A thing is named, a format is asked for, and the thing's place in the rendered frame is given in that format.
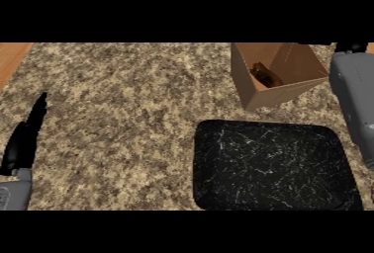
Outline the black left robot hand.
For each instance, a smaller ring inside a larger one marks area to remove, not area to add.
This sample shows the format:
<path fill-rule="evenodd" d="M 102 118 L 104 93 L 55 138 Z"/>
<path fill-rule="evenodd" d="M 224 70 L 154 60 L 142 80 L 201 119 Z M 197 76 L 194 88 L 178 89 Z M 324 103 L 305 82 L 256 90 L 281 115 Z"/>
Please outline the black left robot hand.
<path fill-rule="evenodd" d="M 48 113 L 48 93 L 43 93 L 28 118 L 20 122 L 5 149 L 0 175 L 12 176 L 14 170 L 31 168 L 36 159 L 37 137 Z"/>

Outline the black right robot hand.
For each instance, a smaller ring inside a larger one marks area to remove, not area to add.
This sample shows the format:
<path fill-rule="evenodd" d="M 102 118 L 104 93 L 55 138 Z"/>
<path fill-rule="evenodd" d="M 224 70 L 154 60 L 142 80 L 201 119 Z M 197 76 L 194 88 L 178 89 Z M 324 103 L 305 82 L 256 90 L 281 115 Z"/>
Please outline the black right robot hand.
<path fill-rule="evenodd" d="M 339 42 L 336 44 L 336 52 L 365 52 L 367 51 L 368 42 Z"/>

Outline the brown cardboard box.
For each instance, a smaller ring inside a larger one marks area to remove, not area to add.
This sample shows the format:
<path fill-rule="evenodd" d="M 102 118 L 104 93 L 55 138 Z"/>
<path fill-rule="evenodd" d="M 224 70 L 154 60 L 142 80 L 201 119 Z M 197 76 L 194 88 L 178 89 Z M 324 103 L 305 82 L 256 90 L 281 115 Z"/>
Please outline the brown cardboard box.
<path fill-rule="evenodd" d="M 294 100 L 327 80 L 327 70 L 306 44 L 234 42 L 231 76 L 247 111 Z"/>

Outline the brown sweet potato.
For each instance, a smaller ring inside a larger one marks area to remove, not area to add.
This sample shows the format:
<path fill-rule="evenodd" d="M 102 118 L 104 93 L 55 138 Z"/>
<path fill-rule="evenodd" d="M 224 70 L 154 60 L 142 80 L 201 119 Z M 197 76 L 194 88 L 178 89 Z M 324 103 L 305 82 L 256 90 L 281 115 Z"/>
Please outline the brown sweet potato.
<path fill-rule="evenodd" d="M 253 64 L 250 73 L 256 77 L 258 81 L 268 87 L 280 87 L 284 85 L 284 82 L 278 75 L 271 71 L 271 69 L 263 65 L 262 62 Z"/>

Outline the black marbled tray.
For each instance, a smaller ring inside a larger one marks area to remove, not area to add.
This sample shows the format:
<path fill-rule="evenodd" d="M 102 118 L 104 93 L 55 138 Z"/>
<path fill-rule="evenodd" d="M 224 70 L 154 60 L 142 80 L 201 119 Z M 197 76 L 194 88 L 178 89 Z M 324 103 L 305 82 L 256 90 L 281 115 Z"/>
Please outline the black marbled tray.
<path fill-rule="evenodd" d="M 361 211 L 334 131 L 314 125 L 200 122 L 192 198 L 207 211 Z"/>

